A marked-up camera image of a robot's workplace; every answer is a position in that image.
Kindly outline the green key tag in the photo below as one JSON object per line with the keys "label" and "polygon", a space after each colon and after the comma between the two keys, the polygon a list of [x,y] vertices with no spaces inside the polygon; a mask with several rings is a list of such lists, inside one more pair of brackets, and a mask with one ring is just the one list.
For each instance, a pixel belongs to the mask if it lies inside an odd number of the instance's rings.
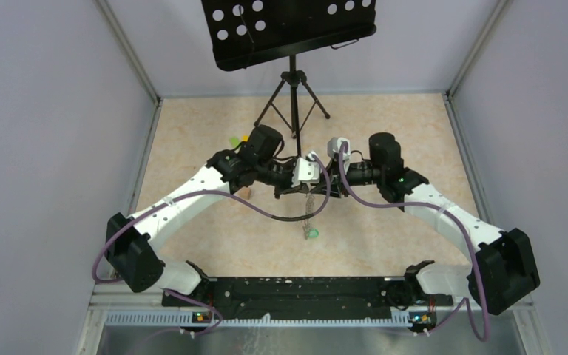
{"label": "green key tag", "polygon": [[318,232],[317,229],[309,229],[309,230],[306,232],[306,238],[307,238],[307,239],[313,239],[313,238],[318,237],[319,235],[320,235],[320,233]]}

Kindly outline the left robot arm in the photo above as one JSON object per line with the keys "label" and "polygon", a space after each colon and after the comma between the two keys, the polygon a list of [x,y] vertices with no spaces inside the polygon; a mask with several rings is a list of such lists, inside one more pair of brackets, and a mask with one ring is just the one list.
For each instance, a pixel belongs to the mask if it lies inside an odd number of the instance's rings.
{"label": "left robot arm", "polygon": [[193,177],[157,203],[130,216],[113,215],[106,225],[101,257],[134,293],[171,288],[189,305],[203,303],[208,287],[197,269],[188,262],[164,262],[159,250],[192,218],[219,200],[234,199],[243,187],[260,182],[283,192],[320,180],[322,164],[314,153],[283,163],[276,159],[282,146],[277,130],[265,125],[253,129],[247,141],[216,152]]}

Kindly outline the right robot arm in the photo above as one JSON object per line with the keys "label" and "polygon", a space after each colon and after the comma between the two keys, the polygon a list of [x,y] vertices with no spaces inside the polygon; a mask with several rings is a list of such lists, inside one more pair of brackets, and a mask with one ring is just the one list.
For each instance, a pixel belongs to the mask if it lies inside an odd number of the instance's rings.
{"label": "right robot arm", "polygon": [[341,197],[354,186],[375,185],[385,200],[383,207],[398,208],[428,224],[469,261],[424,261],[409,267],[404,284],[409,302],[423,305],[437,294],[466,297],[488,314],[499,315],[540,286],[532,244],[524,231],[500,229],[449,200],[426,177],[406,167],[394,135],[373,134],[368,150],[367,159],[353,163],[348,139],[329,140],[331,190]]}

